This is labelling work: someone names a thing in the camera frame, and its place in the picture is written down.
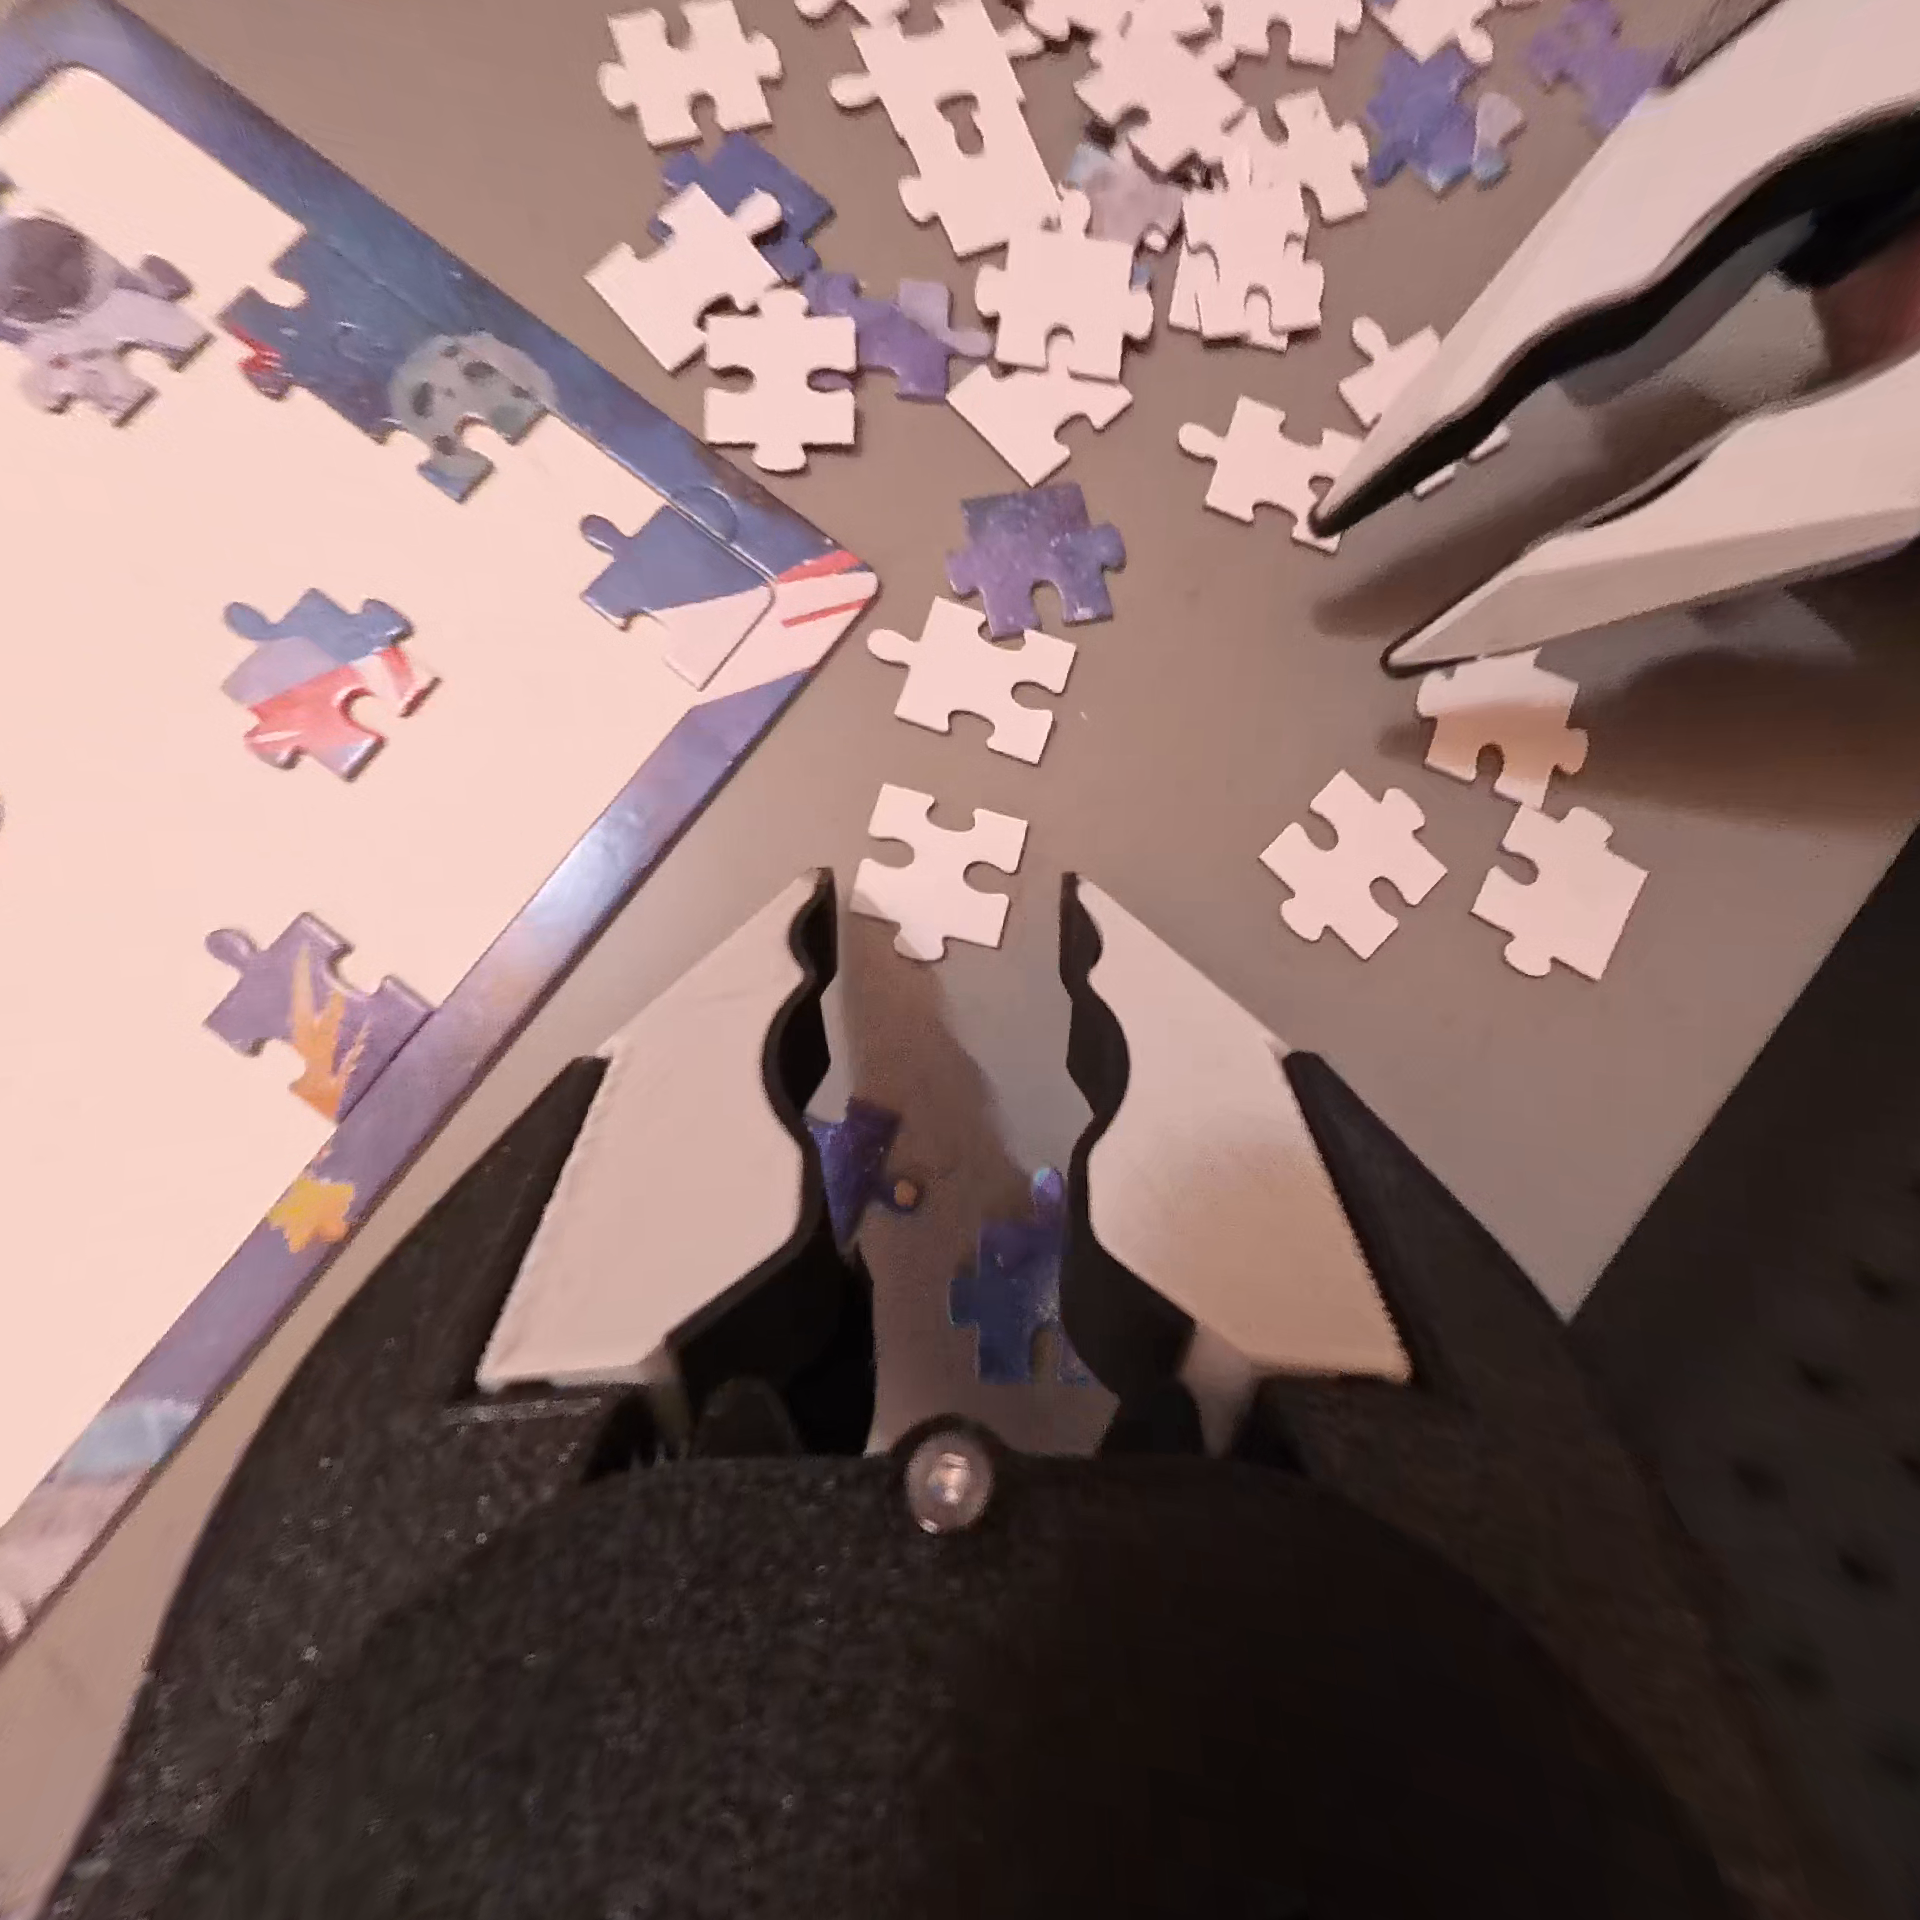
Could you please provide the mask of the red rocket puzzle piece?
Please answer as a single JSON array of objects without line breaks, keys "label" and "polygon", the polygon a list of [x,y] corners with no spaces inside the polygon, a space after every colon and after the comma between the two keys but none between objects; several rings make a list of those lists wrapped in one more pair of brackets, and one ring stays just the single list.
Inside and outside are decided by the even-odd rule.
[{"label": "red rocket puzzle piece", "polygon": [[386,745],[386,734],[352,717],[352,702],[412,713],[441,683],[407,647],[412,618],[379,600],[347,609],[307,586],[281,618],[228,601],[223,622],[251,645],[223,696],[251,713],[247,750],[281,773],[307,755],[352,779]]}]

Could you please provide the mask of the white astronaut puzzle piece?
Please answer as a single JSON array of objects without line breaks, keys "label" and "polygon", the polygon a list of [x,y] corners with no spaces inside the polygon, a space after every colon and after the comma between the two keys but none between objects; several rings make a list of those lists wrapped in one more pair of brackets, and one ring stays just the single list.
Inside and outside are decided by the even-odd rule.
[{"label": "white astronaut puzzle piece", "polygon": [[186,294],[188,276],[159,254],[122,265],[58,216],[4,216],[4,343],[44,413],[81,403],[110,427],[131,421],[159,388],[128,356],[141,349],[186,370],[210,339]]}]

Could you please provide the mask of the pile of puzzle pieces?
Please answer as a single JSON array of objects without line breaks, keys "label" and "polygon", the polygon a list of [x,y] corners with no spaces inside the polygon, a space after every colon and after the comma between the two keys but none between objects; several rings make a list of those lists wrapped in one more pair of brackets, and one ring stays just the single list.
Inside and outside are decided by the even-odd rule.
[{"label": "pile of puzzle pieces", "polygon": [[[1483,20],[1521,5],[1018,5],[996,28],[982,5],[933,5],[933,28],[901,28],[905,5],[796,5],[804,20],[850,7],[862,68],[835,77],[841,110],[883,106],[910,174],[899,205],[945,231],[955,260],[1004,254],[977,272],[988,334],[953,326],[947,288],[901,279],[873,299],[857,276],[822,272],[805,233],[830,219],[805,179],[779,174],[749,135],[772,126],[770,85],[779,50],[736,5],[683,5],[610,16],[615,56],[594,85],[634,114],[652,148],[683,148],[707,103],[725,143],[677,152],[657,216],[657,251],[615,245],[588,288],[668,373],[703,356],[741,373],[707,390],[703,434],[741,444],[764,473],[805,467],[817,444],[857,443],[857,373],[892,373],[899,395],[947,403],[1023,490],[963,504],[969,541],[947,555],[947,596],[922,632],[880,628],[867,654],[901,669],[895,717],[947,734],[955,713],[990,727],[990,752],[1040,763],[1051,710],[1023,686],[1067,692],[1075,645],[1040,632],[1036,586],[1067,622],[1111,618],[1122,537],[1091,522],[1078,486],[1045,486],[1067,459],[1060,427],[1111,427],[1128,403],[1122,362],[1157,329],[1142,251],[1177,254],[1166,326],[1205,343],[1287,349],[1325,317],[1325,269],[1308,258],[1308,199],[1325,225],[1351,221],[1370,185],[1403,169],[1438,196],[1454,179],[1503,179],[1525,110],[1503,91],[1471,98],[1494,56]],[[1342,36],[1365,16],[1393,38],[1365,126],[1337,123],[1316,88],[1274,98],[1279,138],[1232,88],[1242,56],[1265,56],[1287,28],[1287,60],[1337,65]],[[1075,98],[1118,148],[1083,148],[1064,179],[1045,175],[1015,60],[1070,38],[1091,42]],[[1442,669],[1419,692],[1433,723],[1427,768],[1475,782],[1497,755],[1497,800],[1515,802],[1503,852],[1532,877],[1486,870],[1471,915],[1507,932],[1503,958],[1525,975],[1568,966],[1600,978],[1646,870],[1613,847],[1613,825],[1587,807],[1549,809],[1557,779],[1584,773],[1589,737],[1572,727],[1575,679],[1515,660]],[[915,865],[857,868],[854,907],[895,921],[901,955],[937,965],[947,941],[996,949],[1006,898],[979,896],[971,868],[1018,870],[1026,823],[977,815],[937,830],[933,800],[883,786],[867,834],[915,847]],[[1422,807],[1392,786],[1367,796],[1337,773],[1308,802],[1334,830],[1320,845],[1287,825],[1260,865],[1287,887],[1282,925],[1297,941],[1334,932],[1375,955],[1397,915],[1392,884],[1419,907],[1449,877],[1426,847]]]}]

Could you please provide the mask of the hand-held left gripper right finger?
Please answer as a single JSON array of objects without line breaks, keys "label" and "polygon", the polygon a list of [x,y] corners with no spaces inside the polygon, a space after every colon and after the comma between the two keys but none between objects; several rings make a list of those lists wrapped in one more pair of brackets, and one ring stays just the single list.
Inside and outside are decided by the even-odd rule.
[{"label": "hand-held left gripper right finger", "polygon": [[1064,1328],[1118,1401],[1246,1410],[1267,1378],[1413,1381],[1291,1067],[1308,1054],[1088,877],[1060,892]]}]

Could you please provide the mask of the grey moon puzzle piece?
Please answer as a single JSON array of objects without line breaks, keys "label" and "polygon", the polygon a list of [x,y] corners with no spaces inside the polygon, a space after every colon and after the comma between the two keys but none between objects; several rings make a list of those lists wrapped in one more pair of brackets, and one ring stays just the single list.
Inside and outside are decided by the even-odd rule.
[{"label": "grey moon puzzle piece", "polygon": [[387,380],[387,420],[428,444],[420,476],[452,504],[493,476],[493,455],[466,444],[467,421],[517,444],[555,408],[544,370],[483,329],[424,343]]}]

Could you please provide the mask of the blue puzzle piece white corner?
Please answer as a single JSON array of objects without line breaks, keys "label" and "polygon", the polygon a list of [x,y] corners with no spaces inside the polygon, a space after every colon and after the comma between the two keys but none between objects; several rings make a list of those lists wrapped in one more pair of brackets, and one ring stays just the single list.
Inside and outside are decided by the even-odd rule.
[{"label": "blue puzzle piece white corner", "polygon": [[857,1248],[857,1234],[873,1211],[910,1218],[927,1200],[927,1179],[895,1166],[901,1116],[864,1095],[850,1095],[841,1116],[805,1116],[816,1136],[830,1226],[841,1250]]}]

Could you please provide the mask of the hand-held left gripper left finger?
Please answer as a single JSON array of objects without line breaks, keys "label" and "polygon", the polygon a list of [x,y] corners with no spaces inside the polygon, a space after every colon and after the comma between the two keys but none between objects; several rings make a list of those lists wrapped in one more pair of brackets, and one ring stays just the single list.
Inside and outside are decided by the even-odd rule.
[{"label": "hand-held left gripper left finger", "polygon": [[476,1359],[480,1385],[662,1378],[677,1335],[804,1226],[804,1121],[777,1025],[817,1002],[809,868],[593,1054],[604,1077]]}]

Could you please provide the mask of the blue space puzzle frame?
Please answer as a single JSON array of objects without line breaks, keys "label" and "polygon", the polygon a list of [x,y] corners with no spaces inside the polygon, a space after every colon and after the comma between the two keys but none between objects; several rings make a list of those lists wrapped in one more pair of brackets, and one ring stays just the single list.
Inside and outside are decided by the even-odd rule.
[{"label": "blue space puzzle frame", "polygon": [[[4,343],[4,1652],[876,600],[867,562],[118,5],[4,16],[11,211],[173,260],[210,339],[131,354],[159,390],[122,427],[31,408]],[[218,312],[300,302],[273,260],[307,231],[420,347],[483,329],[555,380],[517,444],[466,427],[493,455],[466,504],[403,427],[242,376]],[[585,606],[580,517],[665,507],[777,582],[703,692]],[[386,734],[352,779],[256,759],[223,696],[228,601],[307,586],[403,609],[441,677],[412,713],[352,702]],[[284,1044],[204,1029],[232,985],[204,937],[300,915],[359,989],[435,1002],[342,1121]]]}]

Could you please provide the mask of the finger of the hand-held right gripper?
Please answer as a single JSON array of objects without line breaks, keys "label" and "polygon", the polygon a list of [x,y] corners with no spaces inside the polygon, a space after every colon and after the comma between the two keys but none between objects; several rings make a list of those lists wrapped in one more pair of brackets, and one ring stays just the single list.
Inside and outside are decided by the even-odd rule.
[{"label": "finger of the hand-held right gripper", "polygon": [[1426,677],[1643,614],[1884,562],[1918,541],[1918,376],[1863,373],[1735,420],[1600,509],[1525,546],[1384,654]]},{"label": "finger of the hand-held right gripper", "polygon": [[1785,269],[1820,279],[1918,196],[1918,5],[1762,5],[1691,42],[1384,411],[1308,513],[1346,535],[1549,382],[1618,370]]}]

